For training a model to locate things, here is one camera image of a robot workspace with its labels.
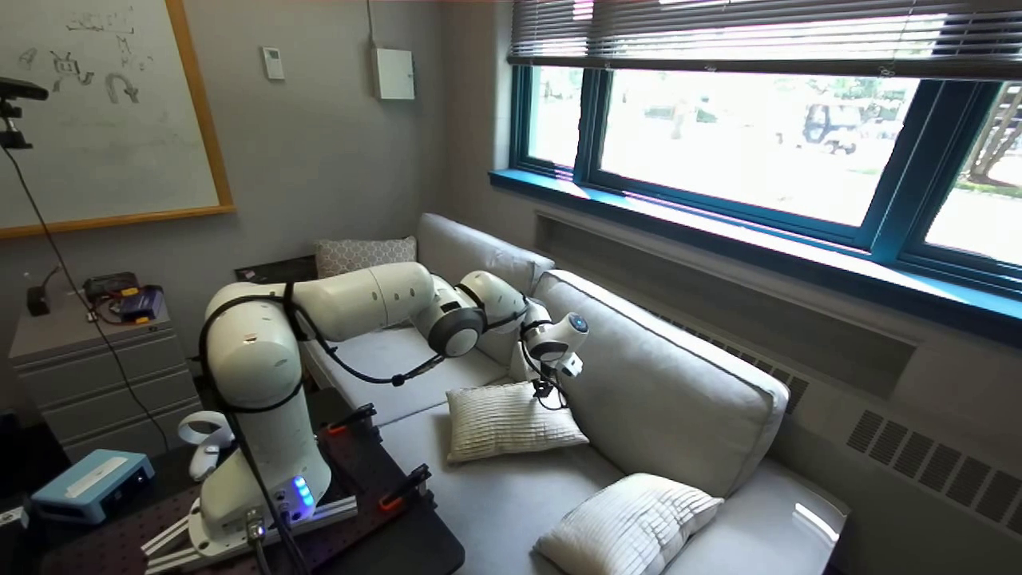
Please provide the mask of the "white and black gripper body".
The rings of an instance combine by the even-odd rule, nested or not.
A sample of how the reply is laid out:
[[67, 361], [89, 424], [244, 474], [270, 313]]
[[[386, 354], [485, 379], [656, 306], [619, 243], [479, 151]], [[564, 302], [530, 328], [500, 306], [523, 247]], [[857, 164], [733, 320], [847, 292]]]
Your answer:
[[545, 386], [577, 376], [584, 370], [581, 347], [586, 334], [591, 334], [591, 326], [577, 313], [564, 313], [563, 320], [538, 313], [537, 320], [527, 320], [520, 326], [523, 363]]

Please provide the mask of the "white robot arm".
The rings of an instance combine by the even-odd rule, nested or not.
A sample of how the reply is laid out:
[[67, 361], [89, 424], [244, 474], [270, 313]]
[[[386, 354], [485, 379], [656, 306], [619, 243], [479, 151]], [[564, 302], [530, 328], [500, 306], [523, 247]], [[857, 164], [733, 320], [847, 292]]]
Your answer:
[[239, 448], [201, 480], [192, 509], [139, 545], [143, 575], [192, 571], [243, 554], [264, 561], [274, 542], [304, 564], [296, 545], [304, 532], [353, 516], [359, 511], [353, 495], [329, 495], [334, 474], [308, 424], [301, 345], [317, 342], [340, 370], [369, 384], [369, 375], [334, 354], [334, 342], [392, 326], [413, 326], [430, 359], [386, 375], [384, 386], [402, 386], [473, 350], [485, 331], [510, 326], [534, 396], [548, 396], [564, 376], [581, 375], [577, 350], [591, 334], [584, 315], [553, 320], [541, 302], [492, 272], [446, 283], [419, 261], [221, 288], [199, 350]]

